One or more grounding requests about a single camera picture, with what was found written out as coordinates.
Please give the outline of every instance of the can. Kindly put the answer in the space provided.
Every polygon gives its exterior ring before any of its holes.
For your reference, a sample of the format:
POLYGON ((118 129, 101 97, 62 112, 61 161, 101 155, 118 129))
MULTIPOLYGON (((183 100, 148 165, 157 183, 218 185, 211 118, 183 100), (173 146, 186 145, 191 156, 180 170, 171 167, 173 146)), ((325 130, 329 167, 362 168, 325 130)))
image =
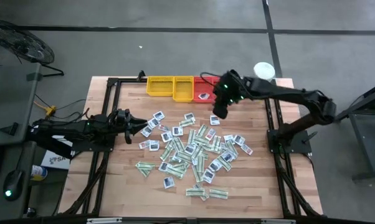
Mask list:
POLYGON ((48 170, 41 166, 32 165, 31 180, 42 181, 48 176, 48 170))

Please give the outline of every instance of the fan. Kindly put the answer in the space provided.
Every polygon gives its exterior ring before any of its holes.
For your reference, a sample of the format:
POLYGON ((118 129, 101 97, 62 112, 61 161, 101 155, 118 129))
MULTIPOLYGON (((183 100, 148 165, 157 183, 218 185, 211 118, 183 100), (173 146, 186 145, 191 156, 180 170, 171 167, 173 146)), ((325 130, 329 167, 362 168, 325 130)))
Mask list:
POLYGON ((34 34, 18 30, 17 25, 1 20, 0 46, 29 62, 47 65, 55 60, 53 50, 34 34))

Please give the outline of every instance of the gray floor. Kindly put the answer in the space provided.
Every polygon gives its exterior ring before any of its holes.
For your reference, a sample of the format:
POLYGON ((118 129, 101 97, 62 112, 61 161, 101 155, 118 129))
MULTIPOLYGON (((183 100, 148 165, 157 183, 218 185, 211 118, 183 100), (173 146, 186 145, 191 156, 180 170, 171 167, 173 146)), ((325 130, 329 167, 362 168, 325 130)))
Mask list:
MULTIPOLYGON (((277 29, 375 29, 375 0, 268 3, 277 29)), ((0 0, 0 19, 19 25, 266 28, 260 0, 0 0)), ((94 75, 197 75, 231 68, 252 75, 257 62, 272 63, 266 34, 34 33, 54 50, 52 65, 66 72, 39 85, 38 94, 54 105, 84 98, 94 75)), ((276 44, 283 77, 293 78, 297 88, 322 90, 338 111, 375 85, 375 36, 276 35, 276 44)), ((0 48, 0 64, 18 63, 0 48)), ((36 108, 32 119, 43 115, 36 108)), ((367 167, 350 123, 311 131, 319 132, 311 145, 325 215, 375 222, 375 180, 351 181, 367 167)), ((40 215, 52 213, 61 186, 36 191, 40 215)))

